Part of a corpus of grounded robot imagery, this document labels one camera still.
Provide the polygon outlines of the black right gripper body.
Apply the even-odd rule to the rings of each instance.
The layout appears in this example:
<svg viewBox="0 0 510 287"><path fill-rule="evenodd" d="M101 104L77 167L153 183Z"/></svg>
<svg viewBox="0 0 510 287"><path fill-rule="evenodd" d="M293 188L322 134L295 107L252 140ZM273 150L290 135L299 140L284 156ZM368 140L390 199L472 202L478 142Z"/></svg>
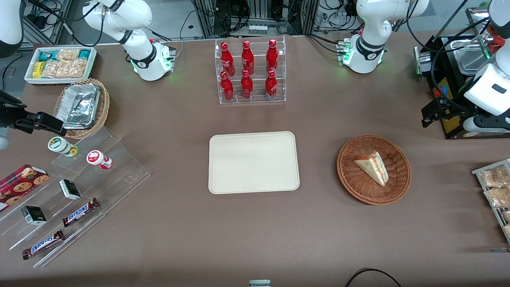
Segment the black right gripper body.
<svg viewBox="0 0 510 287"><path fill-rule="evenodd" d="M16 128L16 122L27 116L26 107L18 98L0 91L0 127Z"/></svg>

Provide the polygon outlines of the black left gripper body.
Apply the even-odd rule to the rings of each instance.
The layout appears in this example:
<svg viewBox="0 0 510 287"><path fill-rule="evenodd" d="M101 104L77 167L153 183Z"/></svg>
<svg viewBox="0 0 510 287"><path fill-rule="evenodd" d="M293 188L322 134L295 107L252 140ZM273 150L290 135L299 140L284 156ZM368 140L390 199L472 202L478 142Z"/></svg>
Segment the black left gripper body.
<svg viewBox="0 0 510 287"><path fill-rule="evenodd" d="M450 120L453 117L470 117L474 114L474 105L448 104L447 114L440 116L441 120Z"/></svg>

